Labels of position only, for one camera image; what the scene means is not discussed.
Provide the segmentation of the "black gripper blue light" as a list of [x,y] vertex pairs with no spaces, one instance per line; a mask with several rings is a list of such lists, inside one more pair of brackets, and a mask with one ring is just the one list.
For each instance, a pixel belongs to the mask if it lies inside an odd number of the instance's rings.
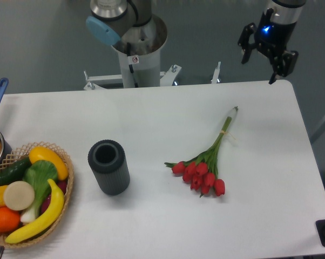
[[[294,71],[299,53],[288,51],[287,43],[296,26],[296,21],[285,21],[284,13],[279,13],[277,8],[267,8],[262,13],[258,28],[250,23],[243,28],[238,40],[238,46],[243,51],[241,64],[249,61],[252,50],[257,50],[268,57],[273,68],[269,84],[276,82],[278,77],[286,77]],[[255,43],[250,43],[254,34]]]

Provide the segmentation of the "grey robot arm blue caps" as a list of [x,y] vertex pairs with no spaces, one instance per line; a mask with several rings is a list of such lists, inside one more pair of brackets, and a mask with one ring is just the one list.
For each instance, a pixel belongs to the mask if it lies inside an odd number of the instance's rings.
[[[249,61],[253,50],[265,56],[273,69],[270,84],[290,75],[298,52],[287,43],[296,26],[305,1],[268,1],[259,24],[243,28],[238,40],[243,57]],[[172,86],[181,68],[172,65],[160,70],[160,51],[167,40],[165,23],[152,13],[151,1],[91,1],[88,31],[118,54],[125,88]]]

